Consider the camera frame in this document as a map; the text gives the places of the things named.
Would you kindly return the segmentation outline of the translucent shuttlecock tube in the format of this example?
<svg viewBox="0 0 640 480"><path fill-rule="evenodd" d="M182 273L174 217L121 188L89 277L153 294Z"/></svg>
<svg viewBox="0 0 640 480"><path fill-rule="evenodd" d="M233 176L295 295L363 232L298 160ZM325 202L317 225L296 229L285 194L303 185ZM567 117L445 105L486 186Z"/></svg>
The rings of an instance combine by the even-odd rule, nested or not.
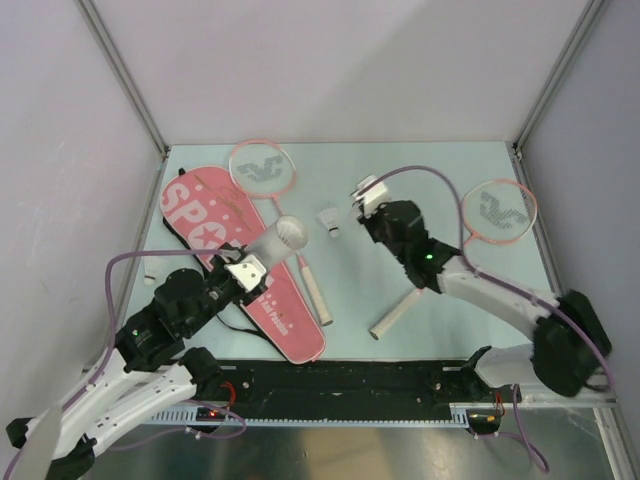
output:
<svg viewBox="0 0 640 480"><path fill-rule="evenodd" d="M245 248L245 252L254 255L268 271L271 271L303 249L308 240L309 234L305 225L292 215L283 215L251 242Z"/></svg>

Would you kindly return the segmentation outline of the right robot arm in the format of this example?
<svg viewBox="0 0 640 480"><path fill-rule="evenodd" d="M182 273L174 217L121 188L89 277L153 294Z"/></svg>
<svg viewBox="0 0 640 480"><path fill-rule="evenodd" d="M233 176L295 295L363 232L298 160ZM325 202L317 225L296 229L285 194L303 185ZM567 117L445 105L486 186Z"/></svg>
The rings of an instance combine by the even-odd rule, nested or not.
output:
<svg viewBox="0 0 640 480"><path fill-rule="evenodd" d="M535 290L472 266L460 249L429 235L412 201L357 200L354 207L358 222L398 260L415 287L466 301L526 337L524 344L482 347L469 358L470 370L461 378L469 398L483 401L499 387L528 383L572 398L597 371L607 371L612 345L581 292Z"/></svg>

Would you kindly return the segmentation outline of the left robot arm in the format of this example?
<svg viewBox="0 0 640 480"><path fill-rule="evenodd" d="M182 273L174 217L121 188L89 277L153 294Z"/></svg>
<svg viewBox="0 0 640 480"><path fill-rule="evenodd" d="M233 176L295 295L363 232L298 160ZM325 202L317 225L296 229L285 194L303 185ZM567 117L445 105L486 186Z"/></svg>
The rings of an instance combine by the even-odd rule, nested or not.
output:
<svg viewBox="0 0 640 480"><path fill-rule="evenodd" d="M111 328L104 353L78 390L63 401L59 424L49 414L18 418L6 427L17 467L41 466L30 478L79 479L96 458L144 420L183 401L208 400L221 389L222 368L205 347L186 348L228 305L249 305L267 289L274 262L255 244L226 244L214 268L171 272L152 300L121 328Z"/></svg>

